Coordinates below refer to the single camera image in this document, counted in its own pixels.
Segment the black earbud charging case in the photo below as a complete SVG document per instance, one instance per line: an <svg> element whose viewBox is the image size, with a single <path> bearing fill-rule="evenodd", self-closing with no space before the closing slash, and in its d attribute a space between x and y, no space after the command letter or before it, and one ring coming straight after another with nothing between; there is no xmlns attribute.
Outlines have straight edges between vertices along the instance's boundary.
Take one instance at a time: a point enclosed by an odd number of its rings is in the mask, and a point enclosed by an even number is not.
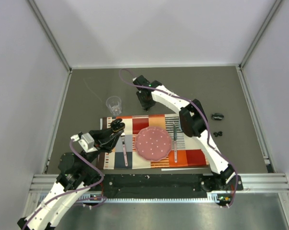
<svg viewBox="0 0 289 230"><path fill-rule="evenodd" d="M125 123L122 118L117 118L110 123L110 127L114 133L119 132L125 129Z"/></svg>

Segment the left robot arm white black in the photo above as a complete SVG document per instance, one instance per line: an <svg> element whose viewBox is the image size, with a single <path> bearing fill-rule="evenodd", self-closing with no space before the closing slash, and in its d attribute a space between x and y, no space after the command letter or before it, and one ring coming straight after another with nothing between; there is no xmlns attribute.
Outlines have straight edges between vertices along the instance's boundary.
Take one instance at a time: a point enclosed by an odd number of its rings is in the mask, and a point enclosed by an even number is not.
<svg viewBox="0 0 289 230"><path fill-rule="evenodd" d="M104 180L104 174L92 162L99 154L114 149L124 129L125 124L118 120L111 128L71 136L71 151L61 156L60 173L52 188L32 214L18 220L18 226L23 230L55 229L75 202Z"/></svg>

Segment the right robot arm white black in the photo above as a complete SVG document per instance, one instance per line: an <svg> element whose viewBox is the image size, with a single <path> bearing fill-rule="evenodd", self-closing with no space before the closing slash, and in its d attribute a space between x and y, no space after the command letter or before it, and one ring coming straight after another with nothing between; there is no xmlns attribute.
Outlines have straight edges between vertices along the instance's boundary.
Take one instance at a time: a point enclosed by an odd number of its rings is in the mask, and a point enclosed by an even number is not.
<svg viewBox="0 0 289 230"><path fill-rule="evenodd" d="M158 81L149 82L144 76L133 79L138 99L144 109L149 109L156 103L161 103L179 115L182 132L197 142L208 159L214 182L218 190L233 187L237 190L239 177L230 161L221 154L214 143L208 119L199 100L189 100L168 90Z"/></svg>

